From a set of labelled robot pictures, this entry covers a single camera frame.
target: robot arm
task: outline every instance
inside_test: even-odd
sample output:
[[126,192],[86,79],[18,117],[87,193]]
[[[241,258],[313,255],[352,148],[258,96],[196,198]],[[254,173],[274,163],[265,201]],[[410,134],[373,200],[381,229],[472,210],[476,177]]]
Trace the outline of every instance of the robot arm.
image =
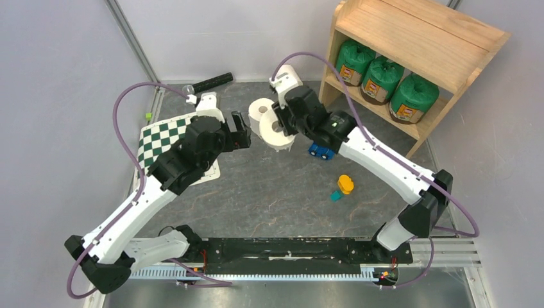
[[121,286],[131,272],[172,257],[181,257],[187,252],[195,236],[190,229],[173,230],[143,241],[134,241],[133,238],[161,208],[198,181],[220,153],[250,147],[251,131],[241,114],[232,112],[232,117],[237,128],[234,132],[230,131],[217,108],[216,94],[203,94],[185,137],[172,144],[170,150],[159,155],[149,167],[146,186],[137,204],[99,241],[95,240],[96,236],[132,202],[136,191],[93,231],[83,237],[72,235],[66,240],[65,247],[74,259],[94,243],[81,262],[81,268],[99,291],[110,293]]
[[284,134],[301,133],[318,146],[330,148],[334,153],[355,161],[391,186],[407,203],[397,217],[375,234],[375,253],[384,257],[391,256],[402,243],[414,237],[428,237],[446,209],[448,200],[428,183],[378,151],[377,145],[448,192],[452,188],[452,176],[443,170],[434,174],[414,164],[366,131],[375,142],[372,146],[352,116],[343,111],[327,112],[316,93],[303,86],[292,71],[289,65],[285,65],[275,80],[269,80],[271,87],[278,93],[278,101],[272,108]]

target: white wall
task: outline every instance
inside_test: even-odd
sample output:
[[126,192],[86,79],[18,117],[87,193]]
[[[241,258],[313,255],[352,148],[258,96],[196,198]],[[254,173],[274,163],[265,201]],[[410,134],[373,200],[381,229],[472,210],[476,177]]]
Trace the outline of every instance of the white wall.
[[542,2],[465,0],[459,10],[513,33],[431,135],[438,164],[482,231],[497,307],[542,307]]
[[[1,306],[80,307],[65,292],[64,241],[126,196],[132,168],[112,106],[146,75],[101,0],[3,1],[0,40]],[[133,149],[151,97],[139,90],[120,108]]]
[[[161,80],[203,80],[228,71],[237,80],[266,80],[285,56],[327,51],[339,0],[119,0]],[[318,80],[315,59],[293,62]]]

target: white paper roll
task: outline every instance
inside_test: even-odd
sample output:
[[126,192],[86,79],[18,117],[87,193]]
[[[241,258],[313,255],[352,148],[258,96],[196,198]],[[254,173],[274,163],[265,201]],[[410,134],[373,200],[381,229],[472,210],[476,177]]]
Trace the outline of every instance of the white paper roll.
[[259,98],[250,104],[250,127],[255,135],[260,136],[259,121],[262,115],[268,110],[272,110],[272,104],[274,101],[268,98]]
[[276,151],[291,149],[294,136],[286,137],[279,126],[274,110],[270,109],[260,118],[259,130],[262,140]]

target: green checkered mat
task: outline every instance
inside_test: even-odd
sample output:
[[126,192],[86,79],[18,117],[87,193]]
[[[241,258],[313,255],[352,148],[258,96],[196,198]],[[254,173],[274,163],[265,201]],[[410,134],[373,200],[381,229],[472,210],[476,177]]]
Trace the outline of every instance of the green checkered mat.
[[[159,121],[142,128],[138,147],[138,162],[146,173],[148,172],[149,166],[157,159],[157,156],[168,151],[174,142],[183,138],[185,129],[191,122],[191,118],[194,116],[196,116],[195,112]],[[204,176],[202,176],[200,180],[194,182],[193,185],[215,180],[216,178],[219,178],[220,175],[219,164],[215,161],[212,167],[204,173]],[[138,171],[135,170],[132,185],[133,189],[136,189],[138,186],[138,181]]]

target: cable clip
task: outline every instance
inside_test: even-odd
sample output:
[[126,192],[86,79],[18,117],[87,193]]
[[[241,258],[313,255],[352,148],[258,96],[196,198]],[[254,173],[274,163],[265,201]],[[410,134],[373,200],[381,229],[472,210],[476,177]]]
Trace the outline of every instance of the cable clip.
[[268,78],[268,83],[270,83],[270,87],[276,90],[276,87],[282,82],[280,78],[281,77],[278,78],[277,75],[274,77],[274,80],[272,80],[272,77]]
[[196,105],[196,96],[194,94],[189,94],[187,96],[187,103],[190,105]]
[[379,146],[379,144],[378,144],[376,141],[374,141],[374,145],[372,146],[372,149],[373,149],[374,151],[377,151],[377,150],[378,150],[378,146]]

